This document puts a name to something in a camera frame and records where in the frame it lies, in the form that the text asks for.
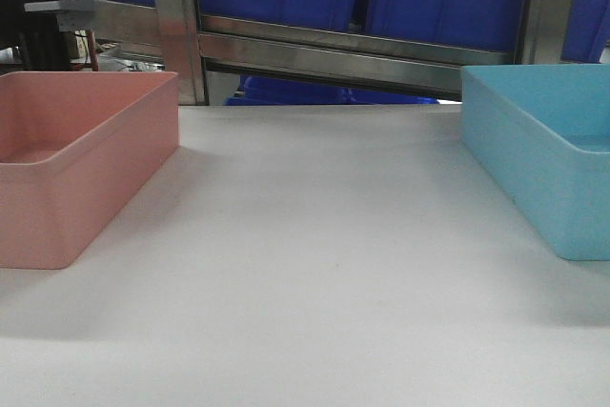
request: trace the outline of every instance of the white table surface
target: white table surface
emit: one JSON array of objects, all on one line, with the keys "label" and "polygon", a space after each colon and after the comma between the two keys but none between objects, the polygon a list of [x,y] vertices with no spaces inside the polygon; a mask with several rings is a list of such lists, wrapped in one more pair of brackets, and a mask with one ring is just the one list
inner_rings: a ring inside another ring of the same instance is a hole
[{"label": "white table surface", "polygon": [[75,264],[0,270],[0,405],[610,405],[610,263],[550,251],[459,108],[181,127]]}]

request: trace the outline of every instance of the vertical metal post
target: vertical metal post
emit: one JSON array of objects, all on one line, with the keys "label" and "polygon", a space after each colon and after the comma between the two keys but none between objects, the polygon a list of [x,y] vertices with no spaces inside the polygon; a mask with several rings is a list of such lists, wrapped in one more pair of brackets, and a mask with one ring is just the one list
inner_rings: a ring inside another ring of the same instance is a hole
[{"label": "vertical metal post", "polygon": [[195,0],[155,0],[155,3],[165,68],[180,74],[180,104],[206,105]]},{"label": "vertical metal post", "polygon": [[526,0],[516,63],[558,63],[571,9],[572,0]]}]

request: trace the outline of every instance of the stainless steel bar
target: stainless steel bar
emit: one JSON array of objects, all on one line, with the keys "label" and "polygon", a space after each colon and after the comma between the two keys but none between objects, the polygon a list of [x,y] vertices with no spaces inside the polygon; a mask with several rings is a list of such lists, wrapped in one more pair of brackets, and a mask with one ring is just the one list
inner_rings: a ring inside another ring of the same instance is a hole
[{"label": "stainless steel bar", "polygon": [[180,74],[180,103],[205,105],[205,74],[197,43],[194,0],[155,0],[163,60]]},{"label": "stainless steel bar", "polygon": [[560,62],[571,9],[572,0],[526,0],[516,62]]},{"label": "stainless steel bar", "polygon": [[258,70],[276,75],[355,83],[379,89],[459,95],[460,67],[387,56],[325,50],[256,38],[203,32],[202,56],[210,69]]},{"label": "stainless steel bar", "polygon": [[354,33],[312,30],[222,16],[203,15],[202,25],[203,30],[207,32],[448,64],[499,65],[510,64],[514,58],[512,53],[507,52],[472,50]]},{"label": "stainless steel bar", "polygon": [[117,42],[160,46],[161,34],[156,9],[95,0],[95,34]]}]

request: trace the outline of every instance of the pink plastic tray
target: pink plastic tray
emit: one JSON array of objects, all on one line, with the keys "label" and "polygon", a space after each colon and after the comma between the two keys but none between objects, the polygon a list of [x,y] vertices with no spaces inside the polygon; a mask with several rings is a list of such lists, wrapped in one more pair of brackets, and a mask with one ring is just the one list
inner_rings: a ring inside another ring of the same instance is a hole
[{"label": "pink plastic tray", "polygon": [[70,265],[178,145],[173,73],[0,77],[0,267]]}]

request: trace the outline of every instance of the metal frame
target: metal frame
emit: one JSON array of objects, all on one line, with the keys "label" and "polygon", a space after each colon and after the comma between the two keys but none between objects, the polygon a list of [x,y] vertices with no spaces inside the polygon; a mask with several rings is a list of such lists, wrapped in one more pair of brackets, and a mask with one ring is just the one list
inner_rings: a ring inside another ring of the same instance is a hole
[{"label": "metal frame", "polygon": [[196,0],[156,3],[150,9],[98,1],[104,19],[98,20],[97,34],[108,37],[115,31],[115,39],[132,42],[135,55],[158,59],[161,50],[166,68],[181,74],[183,104],[206,103],[206,70],[459,99],[463,65],[560,62],[571,9],[571,0],[526,0],[518,49],[501,53],[198,17]]}]

